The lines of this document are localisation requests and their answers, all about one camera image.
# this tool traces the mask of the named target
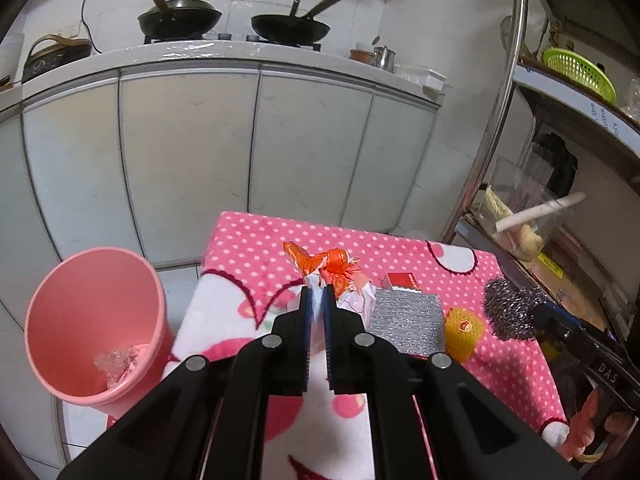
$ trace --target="metal mug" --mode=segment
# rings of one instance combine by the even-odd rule
[[[373,49],[373,57],[371,58],[369,64],[377,68],[381,68],[382,70],[386,70],[387,72],[393,73],[395,69],[395,58],[396,53],[389,47],[377,46]]]

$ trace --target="yellow label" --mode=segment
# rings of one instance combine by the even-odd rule
[[[538,255],[538,259],[545,264],[546,268],[549,269],[552,273],[554,273],[558,278],[562,278],[564,276],[564,270],[560,268],[558,264],[555,263],[551,258],[546,256],[546,254],[540,253]]]

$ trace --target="pink trash bin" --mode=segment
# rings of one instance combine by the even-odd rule
[[[121,417],[159,383],[173,335],[154,268],[132,251],[99,247],[53,269],[31,298],[24,329],[36,376],[53,395]],[[94,359],[147,344],[115,388]]]

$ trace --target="table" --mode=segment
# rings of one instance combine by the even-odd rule
[[[302,280],[282,250],[292,240],[311,254],[344,248],[374,284],[387,272],[412,272],[445,311],[482,314],[484,284],[500,275],[492,254],[255,214],[224,212],[207,245],[201,277],[165,373],[194,353],[234,355],[268,333]],[[486,330],[465,368],[535,431],[564,420],[558,391],[538,344],[503,342]],[[310,361],[302,398],[271,397],[263,478],[373,478],[366,396],[335,396],[326,386],[324,352]]]

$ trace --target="black power cord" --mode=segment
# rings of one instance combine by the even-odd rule
[[[95,46],[94,38],[91,35],[91,29],[89,28],[89,25],[87,25],[87,22],[84,20],[84,4],[85,3],[86,3],[86,0],[82,0],[82,7],[80,8],[80,21],[82,21],[82,24],[84,25],[84,28],[86,29],[87,34],[89,35],[89,41],[91,41],[91,45],[94,48],[94,50],[98,54],[102,54],[102,51],[98,50],[98,47]]]

